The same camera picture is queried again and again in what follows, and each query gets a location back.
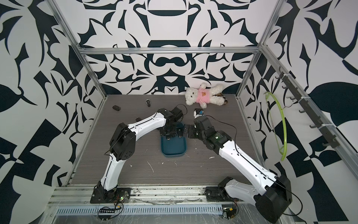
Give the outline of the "dark teal storage box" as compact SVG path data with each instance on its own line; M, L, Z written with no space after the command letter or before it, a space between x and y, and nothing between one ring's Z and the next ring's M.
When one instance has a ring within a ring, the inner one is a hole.
M176 135L171 139L161 136L161 152L167 158L183 156L186 153L186 138Z

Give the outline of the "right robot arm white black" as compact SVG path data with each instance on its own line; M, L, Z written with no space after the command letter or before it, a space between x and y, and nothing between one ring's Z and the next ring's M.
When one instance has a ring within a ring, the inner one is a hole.
M277 176L248 156L236 144L235 139L222 130L215 130L207 116L194 119L185 125L183 134L198 139L209 149L230 162L250 184L227 178L221 187L232 199L240 199L256 207L270 223L276 223L292 203L291 182L285 176Z

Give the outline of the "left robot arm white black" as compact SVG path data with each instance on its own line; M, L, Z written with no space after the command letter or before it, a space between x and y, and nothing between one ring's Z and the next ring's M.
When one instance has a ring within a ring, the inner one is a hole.
M117 126L111 140L109 161L103 177L95 187L96 192L103 200L112 200L117 191L119 175L125 162L134 154L136 141L153 130L158 129L160 135L167 139L177 135L176 125L184 116L181 109L175 107L172 110L160 108L153 115L126 125Z

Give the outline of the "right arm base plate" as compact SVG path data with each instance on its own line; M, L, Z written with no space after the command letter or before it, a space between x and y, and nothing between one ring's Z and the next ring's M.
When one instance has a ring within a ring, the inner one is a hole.
M209 202L242 202L238 198L232 198L222 187L206 187L204 194Z

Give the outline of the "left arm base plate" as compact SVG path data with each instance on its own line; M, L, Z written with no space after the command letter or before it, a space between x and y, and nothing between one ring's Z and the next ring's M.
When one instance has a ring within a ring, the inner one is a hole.
M91 204L126 202L130 199L131 188L115 188L105 191L102 188L94 187L91 195Z

